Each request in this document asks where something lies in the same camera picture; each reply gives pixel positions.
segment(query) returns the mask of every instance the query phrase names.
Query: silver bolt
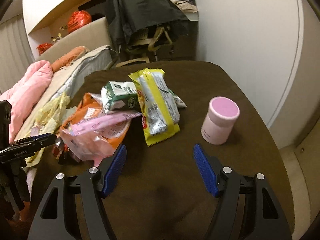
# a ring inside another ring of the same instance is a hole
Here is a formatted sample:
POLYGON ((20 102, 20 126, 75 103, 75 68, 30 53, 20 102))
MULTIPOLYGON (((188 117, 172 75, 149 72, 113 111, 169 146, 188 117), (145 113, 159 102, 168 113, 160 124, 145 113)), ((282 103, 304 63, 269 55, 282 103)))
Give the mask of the silver bolt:
POLYGON ((262 173, 258 173, 258 174, 257 174, 257 178, 258 178, 258 179, 264 179, 264 175, 263 175, 262 173))
POLYGON ((89 172, 90 172, 91 174, 97 173, 97 171, 98 171, 98 168, 97 168, 97 167, 92 167, 92 168, 89 169, 89 172))
POLYGON ((232 171, 232 169, 229 167, 224 167, 222 170, 224 173, 231 173, 231 171, 232 171))
POLYGON ((56 176, 57 179, 63 179, 63 177, 64 177, 63 173, 58 173, 56 176))

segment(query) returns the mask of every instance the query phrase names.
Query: pink jar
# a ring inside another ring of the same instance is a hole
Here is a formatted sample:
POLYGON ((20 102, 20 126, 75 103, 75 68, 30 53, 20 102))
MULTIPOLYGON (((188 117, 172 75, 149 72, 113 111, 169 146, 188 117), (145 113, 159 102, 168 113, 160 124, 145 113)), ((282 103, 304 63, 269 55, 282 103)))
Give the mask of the pink jar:
POLYGON ((203 138, 215 145, 225 143, 239 114, 239 107, 231 99, 225 97, 212 98, 209 103, 209 111, 201 128, 203 138))

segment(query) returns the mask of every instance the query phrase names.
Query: dark brown tabletop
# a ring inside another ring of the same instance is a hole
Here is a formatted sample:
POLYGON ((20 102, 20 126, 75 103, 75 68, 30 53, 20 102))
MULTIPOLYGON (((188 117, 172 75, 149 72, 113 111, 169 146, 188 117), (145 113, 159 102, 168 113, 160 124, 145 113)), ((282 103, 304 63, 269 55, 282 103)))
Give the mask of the dark brown tabletop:
MULTIPOLYGON (((123 141, 127 160, 118 185, 103 200, 118 240, 204 238, 218 200, 206 191, 193 159, 196 143, 201 143, 209 155, 217 156, 223 165, 233 167, 240 174, 263 173, 293 231, 292 193, 278 149, 250 101, 219 66, 207 62, 166 61, 95 72, 85 78, 70 105, 76 106, 86 92, 100 93, 108 81, 130 81, 128 74, 146 67, 163 69, 168 87, 188 108, 180 109, 180 132, 151 147, 145 143, 141 119, 132 121, 123 141), (231 135, 221 146, 209 144, 200 132, 209 101, 216 96, 228 97, 240 108, 240 117, 231 135)), ((59 165, 49 150, 46 152, 34 181, 32 212, 55 174, 77 175, 92 165, 92 162, 59 165)), ((81 209, 78 219, 84 234, 86 227, 81 209)))

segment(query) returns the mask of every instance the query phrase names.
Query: blue gripper pad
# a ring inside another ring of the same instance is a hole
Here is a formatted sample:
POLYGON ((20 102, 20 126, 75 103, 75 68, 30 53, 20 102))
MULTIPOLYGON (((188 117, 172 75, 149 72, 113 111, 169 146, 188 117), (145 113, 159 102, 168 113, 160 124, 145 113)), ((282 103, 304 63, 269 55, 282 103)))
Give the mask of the blue gripper pad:
POLYGON ((217 197, 219 191, 217 187, 216 174, 213 172, 199 144, 196 144, 193 148, 193 157, 196 161, 207 191, 210 192, 214 197, 217 197))
POLYGON ((125 160, 127 159, 127 148, 122 145, 119 151, 116 153, 110 168, 104 176, 103 188, 101 190, 102 194, 107 197, 113 192, 117 185, 118 177, 122 171, 125 160))

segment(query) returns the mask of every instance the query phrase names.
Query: pink blanket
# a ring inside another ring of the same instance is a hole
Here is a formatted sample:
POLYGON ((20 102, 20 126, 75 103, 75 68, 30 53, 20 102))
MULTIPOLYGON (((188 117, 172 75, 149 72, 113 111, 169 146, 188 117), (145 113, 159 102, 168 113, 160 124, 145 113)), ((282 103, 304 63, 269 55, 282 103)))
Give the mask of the pink blanket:
POLYGON ((53 76, 49 61, 41 60, 31 64, 25 75, 13 88, 0 95, 0 101, 7 100, 11 106, 9 140, 12 142, 33 106, 39 101, 53 76))

